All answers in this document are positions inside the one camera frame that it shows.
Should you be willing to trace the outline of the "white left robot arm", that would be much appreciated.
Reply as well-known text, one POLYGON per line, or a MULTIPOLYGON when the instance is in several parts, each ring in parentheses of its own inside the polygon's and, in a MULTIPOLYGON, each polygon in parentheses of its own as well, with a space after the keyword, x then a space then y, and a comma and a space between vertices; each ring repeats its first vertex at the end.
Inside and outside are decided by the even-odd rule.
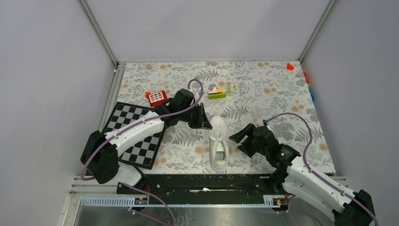
POLYGON ((99 184, 124 175, 133 176, 128 179, 128 188, 136 194, 143 192, 146 181, 140 171, 120 162, 119 157, 136 143, 175 126, 180 121, 188 123, 192 129, 212 129, 200 98, 195 98, 187 89, 180 89, 174 97, 153 107, 131 124, 107 134, 98 130, 92 132, 80 158, 84 165, 82 172, 88 171, 92 175, 91 179, 99 184))

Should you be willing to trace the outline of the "white sneaker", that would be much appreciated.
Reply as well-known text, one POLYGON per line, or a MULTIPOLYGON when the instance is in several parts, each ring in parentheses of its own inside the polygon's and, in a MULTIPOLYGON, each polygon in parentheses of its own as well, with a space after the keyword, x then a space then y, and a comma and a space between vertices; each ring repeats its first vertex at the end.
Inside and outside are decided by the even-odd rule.
POLYGON ((215 172, 225 172, 230 150, 227 144, 227 125, 220 116, 214 116, 210 123, 213 127, 208 133, 211 168, 215 172))

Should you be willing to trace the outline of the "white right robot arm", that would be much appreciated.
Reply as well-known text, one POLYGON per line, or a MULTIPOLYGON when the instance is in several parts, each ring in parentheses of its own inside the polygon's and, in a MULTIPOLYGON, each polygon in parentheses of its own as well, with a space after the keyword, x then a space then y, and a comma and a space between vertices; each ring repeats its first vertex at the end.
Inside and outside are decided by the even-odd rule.
POLYGON ((294 148, 281 144, 266 126, 248 124, 229 139, 252 157, 259 153, 275 167, 270 188, 276 194, 286 191, 329 217, 336 226, 368 226, 375 221, 372 198, 364 190, 355 192, 318 169, 305 164, 294 148))

